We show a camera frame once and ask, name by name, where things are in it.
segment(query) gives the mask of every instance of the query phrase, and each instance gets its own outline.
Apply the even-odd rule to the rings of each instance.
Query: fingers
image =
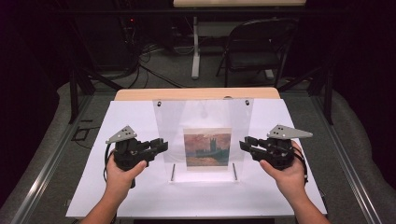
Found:
[[[133,169],[125,172],[125,174],[127,174],[131,178],[135,178],[143,172],[146,166],[147,166],[147,162],[141,161]]]
[[[276,179],[277,173],[279,171],[276,168],[274,168],[268,161],[265,160],[260,161],[260,166],[269,176]]]
[[[293,140],[291,140],[291,145],[297,149],[297,150],[294,150],[294,152],[297,155],[302,157],[303,156],[303,151],[301,150],[300,146],[296,142],[294,142]]]
[[[130,176],[131,178],[135,178],[138,175],[140,175],[140,173],[143,172],[143,170],[146,168],[147,166],[147,162],[146,161],[141,161],[139,162],[133,169],[125,172],[128,176]],[[108,158],[108,164],[107,164],[107,170],[110,169],[120,169],[116,162],[114,161],[114,154],[111,154],[110,157]]]

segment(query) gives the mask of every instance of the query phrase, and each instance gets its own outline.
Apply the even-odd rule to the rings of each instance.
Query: chair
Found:
[[[236,26],[228,37],[216,77],[225,60],[224,87],[229,71],[272,69],[276,69],[276,87],[296,30],[297,21],[292,19],[255,20]]]

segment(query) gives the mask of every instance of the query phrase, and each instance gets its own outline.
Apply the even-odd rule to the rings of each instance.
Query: painting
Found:
[[[184,129],[187,167],[227,167],[231,130],[231,128]]]

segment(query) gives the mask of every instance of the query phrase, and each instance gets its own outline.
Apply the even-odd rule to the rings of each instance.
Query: hand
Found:
[[[291,144],[301,151],[301,148],[291,141]],[[298,200],[299,197],[306,196],[304,188],[304,167],[300,160],[294,159],[291,167],[279,171],[265,160],[260,161],[262,169],[275,181],[280,192],[285,196],[289,203]]]
[[[123,171],[114,162],[114,155],[111,154],[106,167],[107,181],[105,195],[113,198],[116,203],[122,203],[128,195],[132,180],[143,172],[146,165],[146,161],[141,161],[133,169]]]

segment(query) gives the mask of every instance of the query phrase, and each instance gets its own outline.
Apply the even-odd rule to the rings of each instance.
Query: forearm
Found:
[[[108,224],[117,213],[120,202],[116,202],[110,196],[104,194],[99,203],[91,210],[91,212],[80,221],[80,223]]]
[[[330,221],[315,207],[308,196],[302,195],[298,199],[289,201],[299,224],[318,223],[327,224]]]

